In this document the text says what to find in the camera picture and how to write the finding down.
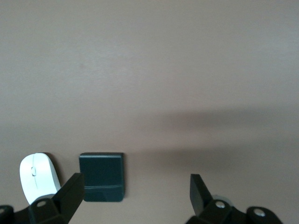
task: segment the white computer mouse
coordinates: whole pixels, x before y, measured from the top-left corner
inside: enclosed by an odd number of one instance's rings
[[[44,153],[31,154],[22,160],[20,179],[29,204],[42,196],[56,194],[61,188],[53,163]]]

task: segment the dark green cube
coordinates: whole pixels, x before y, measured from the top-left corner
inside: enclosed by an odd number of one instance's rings
[[[120,202],[125,195],[123,153],[82,153],[86,202]]]

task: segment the mouse scroll wheel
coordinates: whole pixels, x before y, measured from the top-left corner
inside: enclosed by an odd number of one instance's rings
[[[36,176],[36,168],[35,167],[31,167],[31,174],[32,174],[32,176]]]

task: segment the metal screw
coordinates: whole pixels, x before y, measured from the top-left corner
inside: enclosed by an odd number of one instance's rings
[[[39,203],[37,203],[37,207],[43,207],[46,204],[46,201],[41,201]]]
[[[266,216],[266,214],[264,213],[264,211],[261,210],[261,209],[254,209],[253,211],[254,211],[254,213],[255,213],[257,216],[260,216],[260,217],[265,217],[265,216]]]
[[[220,208],[220,209],[225,208],[225,204],[224,204],[223,202],[221,202],[221,201],[217,201],[217,202],[216,202],[216,206],[217,206],[218,208]]]

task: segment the beige tabletop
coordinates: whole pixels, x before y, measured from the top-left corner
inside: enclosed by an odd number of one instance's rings
[[[126,197],[71,224],[183,224],[190,174],[241,211],[299,220],[297,0],[0,1],[0,199],[19,164],[123,152]]]

